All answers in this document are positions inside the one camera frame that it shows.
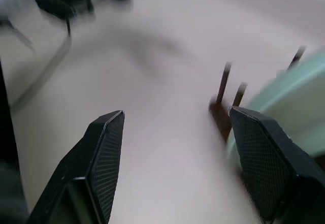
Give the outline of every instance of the floor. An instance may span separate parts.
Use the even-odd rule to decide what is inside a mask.
[[[258,223],[225,162],[208,105],[227,61],[233,67],[225,99],[230,104],[245,81],[245,105],[288,67],[300,45],[310,52],[323,44],[315,21],[323,12],[305,10],[302,22],[294,6],[295,0],[100,4],[95,20],[73,25],[71,49],[55,64],[64,26],[50,24],[35,8],[26,11],[24,24],[15,24],[35,51],[5,33],[0,52],[29,211],[87,126],[124,110],[111,224]],[[44,69],[42,82],[24,96]]]

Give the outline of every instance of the white floor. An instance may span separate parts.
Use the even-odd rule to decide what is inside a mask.
[[[227,61],[233,67],[225,98],[231,103],[246,81],[245,105],[287,68],[300,45],[311,51],[323,43],[317,27],[263,10],[245,0],[134,0],[129,10],[101,5],[95,22],[75,25],[68,55],[13,114],[29,210],[89,123],[124,110],[110,223],[257,223],[226,166],[209,101]],[[10,35],[0,40],[11,104],[65,36],[33,12],[24,32],[35,52]]]

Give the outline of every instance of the mint green object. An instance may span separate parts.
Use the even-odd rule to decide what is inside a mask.
[[[292,141],[310,156],[325,153],[325,50],[318,50],[283,71],[246,107],[278,121]],[[227,160],[240,166],[234,132],[227,141]]]

